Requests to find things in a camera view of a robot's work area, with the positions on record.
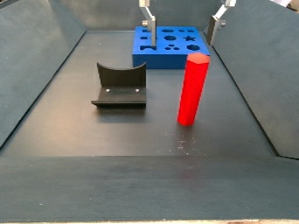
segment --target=circular hole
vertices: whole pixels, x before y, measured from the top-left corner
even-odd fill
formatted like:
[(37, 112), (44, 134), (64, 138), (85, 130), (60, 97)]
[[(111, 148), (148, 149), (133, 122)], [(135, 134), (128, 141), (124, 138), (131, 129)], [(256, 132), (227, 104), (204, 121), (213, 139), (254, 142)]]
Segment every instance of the circular hole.
[(187, 45), (187, 48), (192, 51), (200, 50), (200, 47), (197, 45)]
[(175, 36), (165, 36), (164, 39), (165, 40), (176, 40), (176, 37)]
[(173, 30), (163, 30), (163, 32), (173, 32)]

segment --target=black curved holder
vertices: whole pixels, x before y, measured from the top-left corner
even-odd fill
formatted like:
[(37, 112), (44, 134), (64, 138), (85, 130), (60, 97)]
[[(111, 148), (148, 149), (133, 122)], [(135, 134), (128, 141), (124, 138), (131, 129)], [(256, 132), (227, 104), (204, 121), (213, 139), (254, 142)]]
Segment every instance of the black curved holder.
[(145, 63), (128, 69), (115, 69), (97, 63), (101, 88), (91, 103), (107, 108), (145, 107)]

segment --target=black floor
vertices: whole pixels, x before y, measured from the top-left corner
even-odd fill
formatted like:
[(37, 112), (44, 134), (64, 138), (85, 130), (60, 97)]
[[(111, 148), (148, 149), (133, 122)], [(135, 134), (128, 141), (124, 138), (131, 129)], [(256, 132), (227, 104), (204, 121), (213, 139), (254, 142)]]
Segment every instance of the black floor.
[(0, 221), (299, 219), (299, 164), (276, 157), (211, 52), (192, 127), (183, 70), (147, 71), (145, 110), (97, 110), (96, 62), (131, 67), (132, 32), (88, 32), (1, 149)]

